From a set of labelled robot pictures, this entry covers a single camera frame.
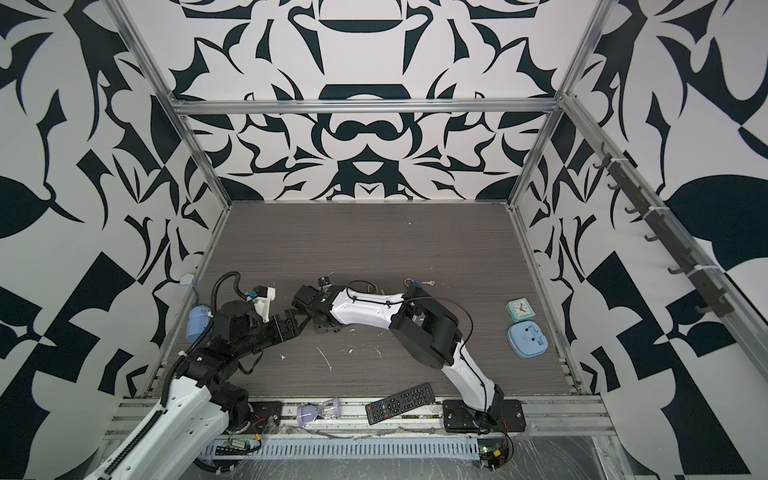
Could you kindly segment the blue padlock with key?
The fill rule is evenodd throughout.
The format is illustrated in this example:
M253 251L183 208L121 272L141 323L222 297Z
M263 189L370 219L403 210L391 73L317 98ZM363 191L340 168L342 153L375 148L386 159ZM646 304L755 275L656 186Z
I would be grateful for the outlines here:
M406 288L410 288L411 286L415 285L416 287L420 288L421 283L414 280L413 278L407 277L403 280L403 284Z

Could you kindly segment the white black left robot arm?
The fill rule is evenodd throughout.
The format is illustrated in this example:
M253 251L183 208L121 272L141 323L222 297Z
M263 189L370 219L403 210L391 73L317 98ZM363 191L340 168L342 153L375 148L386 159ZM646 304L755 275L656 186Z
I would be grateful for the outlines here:
M171 366L160 400L90 479L178 479L216 437L243 427L249 393L230 383L240 360L299 336L290 310L265 317L247 300L213 314L196 347Z

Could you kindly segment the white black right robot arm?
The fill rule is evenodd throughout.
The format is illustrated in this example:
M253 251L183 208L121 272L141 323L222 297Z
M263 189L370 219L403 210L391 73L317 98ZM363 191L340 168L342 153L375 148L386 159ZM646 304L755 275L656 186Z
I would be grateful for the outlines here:
M461 433L490 433L510 429L520 414L486 376L467 349L459 320L446 305L450 299L430 295L417 282L405 292L382 295L347 285L303 285L288 314L310 323L317 333L338 332L351 325L389 331L420 364L441 371L461 396L447 409L445 429Z

